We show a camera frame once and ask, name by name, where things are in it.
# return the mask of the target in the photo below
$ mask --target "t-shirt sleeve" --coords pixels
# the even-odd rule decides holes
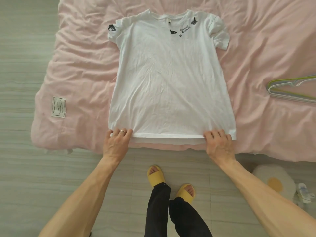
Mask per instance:
[[[123,19],[116,20],[115,24],[111,24],[108,27],[109,33],[107,34],[108,39],[116,44],[116,39],[123,31]]]
[[[229,33],[223,20],[216,16],[210,23],[208,32],[214,41],[215,47],[226,51],[229,43]]]

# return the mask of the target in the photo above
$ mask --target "white t-shirt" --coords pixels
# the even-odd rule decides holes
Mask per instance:
[[[215,51],[227,49],[229,34],[218,16],[147,10],[108,29],[109,40],[120,49],[110,129],[131,128],[133,141],[144,143],[204,143],[203,132],[214,128],[236,139]]]

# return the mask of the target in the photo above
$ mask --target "leg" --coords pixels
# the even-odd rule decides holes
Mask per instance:
[[[185,189],[191,194],[191,186]],[[212,237],[206,223],[198,212],[181,197],[169,202],[169,215],[180,237]]]
[[[170,192],[171,188],[164,182],[153,188],[147,208],[145,237],[167,237]]]

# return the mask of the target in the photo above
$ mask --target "finger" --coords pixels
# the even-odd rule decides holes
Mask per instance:
[[[231,143],[233,141],[232,136],[230,134],[227,134],[226,137],[227,137],[227,140],[229,143]]]
[[[110,139],[112,133],[113,133],[113,131],[112,131],[111,129],[107,130],[105,139],[106,139],[106,140]]]
[[[133,130],[132,129],[129,129],[126,134],[125,134],[125,139],[127,139],[128,141],[131,139],[132,137],[132,134],[133,134]]]
[[[126,128],[123,128],[123,129],[121,129],[120,132],[118,133],[118,136],[123,137],[123,136],[126,134],[126,132],[127,132],[127,129],[126,129]]]
[[[210,131],[205,131],[203,135],[207,140],[213,139],[213,135]]]
[[[219,133],[218,133],[218,130],[214,129],[214,130],[211,130],[211,133],[212,135],[214,136],[214,139],[219,137]]]
[[[219,135],[220,137],[226,137],[225,131],[223,129],[219,131]]]
[[[119,134],[119,128],[116,128],[113,132],[113,137],[117,137],[117,135]]]

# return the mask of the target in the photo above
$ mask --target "forearm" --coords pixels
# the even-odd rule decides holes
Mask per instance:
[[[232,160],[220,168],[231,178],[271,237],[312,237],[316,220]]]
[[[100,162],[80,187],[62,204],[39,237],[87,237],[103,203],[118,163]]]

